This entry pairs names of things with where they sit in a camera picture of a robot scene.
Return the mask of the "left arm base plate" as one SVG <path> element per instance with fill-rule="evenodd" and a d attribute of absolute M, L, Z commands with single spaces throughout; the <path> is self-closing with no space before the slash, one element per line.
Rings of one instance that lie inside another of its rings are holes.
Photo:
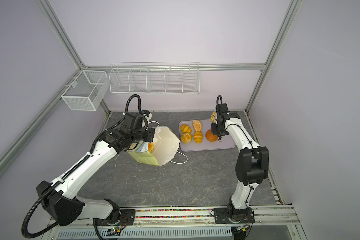
<path fill-rule="evenodd" d="M 136 216 L 135 209 L 120 209 L 115 217 L 95 219 L 97 226 L 132 226 Z"/>

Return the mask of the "yellow fake bread roll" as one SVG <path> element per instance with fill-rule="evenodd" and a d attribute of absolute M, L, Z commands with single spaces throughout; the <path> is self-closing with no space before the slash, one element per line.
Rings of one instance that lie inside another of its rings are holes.
<path fill-rule="evenodd" d="M 192 128 L 189 125 L 183 124 L 180 126 L 180 131 L 184 133 L 192 133 Z"/>

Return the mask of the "long ridged fake bread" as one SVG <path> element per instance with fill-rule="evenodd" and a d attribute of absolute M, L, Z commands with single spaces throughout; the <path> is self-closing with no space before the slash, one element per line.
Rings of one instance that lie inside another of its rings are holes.
<path fill-rule="evenodd" d="M 214 111 L 211 115 L 211 122 L 216 123 L 217 122 L 217 112 Z"/>

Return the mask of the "striped yellow fake bread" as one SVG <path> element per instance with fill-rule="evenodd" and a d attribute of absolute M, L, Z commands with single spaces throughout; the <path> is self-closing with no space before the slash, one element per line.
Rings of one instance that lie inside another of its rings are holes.
<path fill-rule="evenodd" d="M 193 135 L 193 139 L 195 143 L 200 144 L 204 139 L 204 135 L 201 131 L 195 131 Z"/>

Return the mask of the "floral paper gift bag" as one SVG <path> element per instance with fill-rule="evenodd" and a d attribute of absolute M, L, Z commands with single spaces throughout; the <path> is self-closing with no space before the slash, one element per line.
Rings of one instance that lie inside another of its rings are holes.
<path fill-rule="evenodd" d="M 188 157 L 185 157 L 184 162 L 175 162 L 174 157 L 179 153 L 180 139 L 174 134 L 174 132 L 167 126 L 161 126 L 157 121 L 151 121 L 155 124 L 155 136 L 154 136 L 154 150 L 148 152 L 148 143 L 139 142 L 134 150 L 128 150 L 127 153 L 138 163 L 151 166 L 164 166 L 167 163 L 173 163 L 182 165 L 187 163 Z"/>

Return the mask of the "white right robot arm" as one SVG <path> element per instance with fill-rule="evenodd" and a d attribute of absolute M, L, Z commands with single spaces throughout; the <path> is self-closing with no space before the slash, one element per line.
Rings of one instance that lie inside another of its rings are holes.
<path fill-rule="evenodd" d="M 229 111 L 227 104 L 216 104 L 211 131 L 219 140 L 223 136 L 230 136 L 238 148 L 239 155 L 235 166 L 238 184 L 230 198 L 230 204 L 234 210 L 246 209 L 255 189 L 268 178 L 269 150 L 260 146 L 250 136 L 239 114 Z"/>

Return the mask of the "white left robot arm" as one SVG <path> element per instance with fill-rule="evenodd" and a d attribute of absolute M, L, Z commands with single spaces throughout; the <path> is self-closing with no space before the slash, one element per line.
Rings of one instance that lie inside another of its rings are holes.
<path fill-rule="evenodd" d="M 151 143 L 155 130 L 148 126 L 152 113 L 125 113 L 110 129 L 102 131 L 93 141 L 90 150 L 71 168 L 51 182 L 42 181 L 37 186 L 39 198 L 32 205 L 22 223 L 23 237 L 32 239 L 43 235 L 57 225 L 67 226 L 76 220 L 93 219 L 113 226 L 120 222 L 119 206 L 109 200 L 91 200 L 78 197 L 79 190 L 106 162 L 122 151 L 131 150 L 140 142 Z M 28 226 L 37 207 L 55 220 L 45 229 L 30 233 Z"/>

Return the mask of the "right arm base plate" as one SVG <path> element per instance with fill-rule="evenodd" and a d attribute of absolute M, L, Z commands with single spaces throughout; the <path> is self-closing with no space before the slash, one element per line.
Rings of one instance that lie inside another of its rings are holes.
<path fill-rule="evenodd" d="M 212 211 L 216 224 L 253 224 L 255 214 L 252 208 L 241 210 L 224 208 L 214 208 Z"/>

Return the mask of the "round orange fake bun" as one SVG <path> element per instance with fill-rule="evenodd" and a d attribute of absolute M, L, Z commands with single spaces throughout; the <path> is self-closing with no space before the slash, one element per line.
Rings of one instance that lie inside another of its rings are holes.
<path fill-rule="evenodd" d="M 211 129 L 207 130 L 205 137 L 209 142 L 216 142 L 218 140 L 218 137 L 212 133 Z"/>

